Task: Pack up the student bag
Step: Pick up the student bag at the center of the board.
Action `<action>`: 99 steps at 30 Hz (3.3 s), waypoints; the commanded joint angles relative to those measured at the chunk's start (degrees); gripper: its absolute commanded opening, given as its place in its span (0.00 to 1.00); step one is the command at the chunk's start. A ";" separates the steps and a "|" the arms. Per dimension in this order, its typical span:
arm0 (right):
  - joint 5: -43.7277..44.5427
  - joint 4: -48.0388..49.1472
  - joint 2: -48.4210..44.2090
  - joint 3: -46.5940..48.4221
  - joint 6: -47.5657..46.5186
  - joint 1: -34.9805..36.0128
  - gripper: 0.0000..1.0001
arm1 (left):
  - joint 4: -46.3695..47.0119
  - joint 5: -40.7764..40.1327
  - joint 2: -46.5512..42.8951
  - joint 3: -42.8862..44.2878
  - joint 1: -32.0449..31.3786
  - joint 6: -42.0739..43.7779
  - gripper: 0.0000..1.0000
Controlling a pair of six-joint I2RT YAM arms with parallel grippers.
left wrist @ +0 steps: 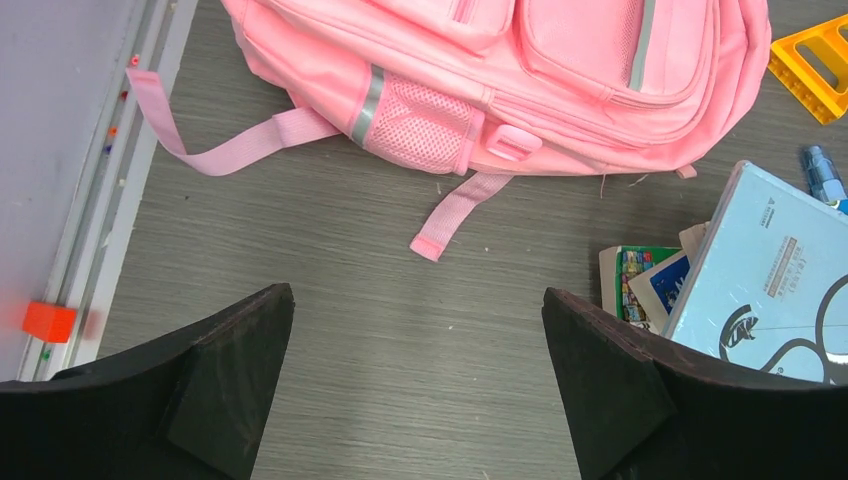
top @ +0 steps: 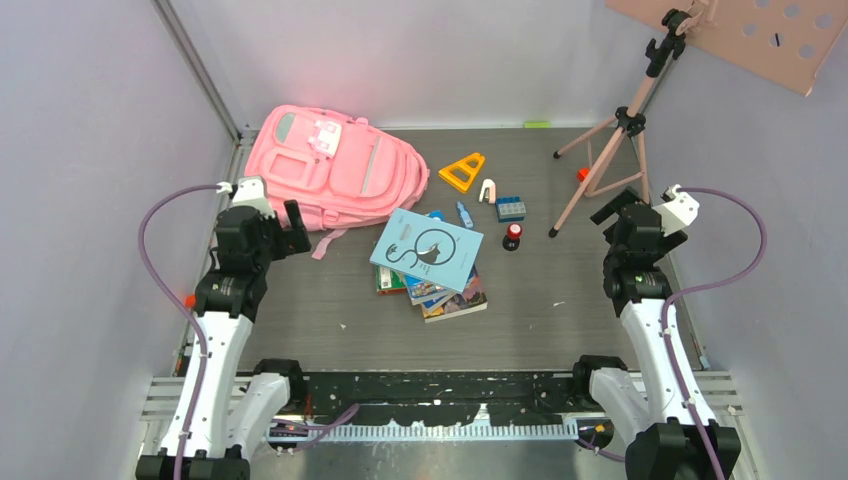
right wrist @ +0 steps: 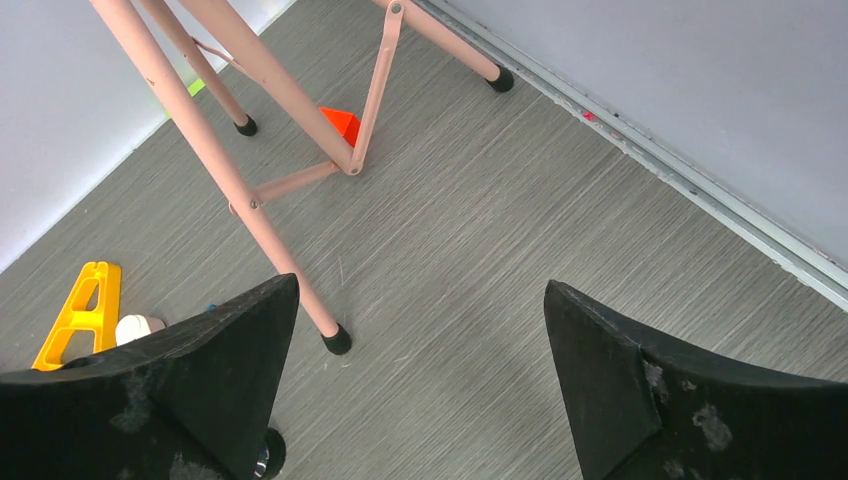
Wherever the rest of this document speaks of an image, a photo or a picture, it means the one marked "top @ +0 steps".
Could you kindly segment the pink student backpack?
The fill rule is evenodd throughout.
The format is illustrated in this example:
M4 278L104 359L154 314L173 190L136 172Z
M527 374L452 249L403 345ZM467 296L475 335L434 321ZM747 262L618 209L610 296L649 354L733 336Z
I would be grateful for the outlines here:
M367 119L321 108L281 105L266 118L245 166L260 176L281 221L297 201L310 232L325 231L312 256L358 227L384 223L410 209L427 188L429 168L407 142Z

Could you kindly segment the light blue cat book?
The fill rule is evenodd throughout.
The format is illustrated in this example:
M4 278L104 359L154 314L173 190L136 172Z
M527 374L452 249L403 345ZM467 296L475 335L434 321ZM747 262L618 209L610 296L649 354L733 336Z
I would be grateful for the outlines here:
M398 208L385 224L369 262L460 292L483 238L480 232Z

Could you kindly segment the yellow spine paperback book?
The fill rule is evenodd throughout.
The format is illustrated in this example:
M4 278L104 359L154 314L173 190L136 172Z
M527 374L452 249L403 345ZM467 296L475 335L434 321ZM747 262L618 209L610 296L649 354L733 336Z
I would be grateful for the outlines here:
M441 307L458 294L457 291L409 275L404 275L403 281L411 304L420 306L425 313Z

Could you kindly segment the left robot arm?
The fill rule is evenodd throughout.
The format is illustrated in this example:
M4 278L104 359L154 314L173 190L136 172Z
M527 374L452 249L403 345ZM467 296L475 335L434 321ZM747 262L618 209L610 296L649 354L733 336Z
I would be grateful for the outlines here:
M288 359L260 361L231 403L271 263L311 249L302 221L283 228L268 200L235 200L218 215L215 235L217 262L195 292L199 330L183 390L158 451L139 458L138 479L247 479L273 417L305 405L302 369Z

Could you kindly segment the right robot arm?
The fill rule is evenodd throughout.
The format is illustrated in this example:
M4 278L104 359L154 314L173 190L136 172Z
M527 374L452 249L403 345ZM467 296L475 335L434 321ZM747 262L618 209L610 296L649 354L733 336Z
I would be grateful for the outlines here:
M727 479L741 453L732 427L718 423L682 345L672 288L657 262L687 239L698 203L678 185L652 206L631 187L592 215L616 220L604 232L603 287L635 349L642 390L612 358L596 358L571 387L584 410L603 408L621 436L629 479Z

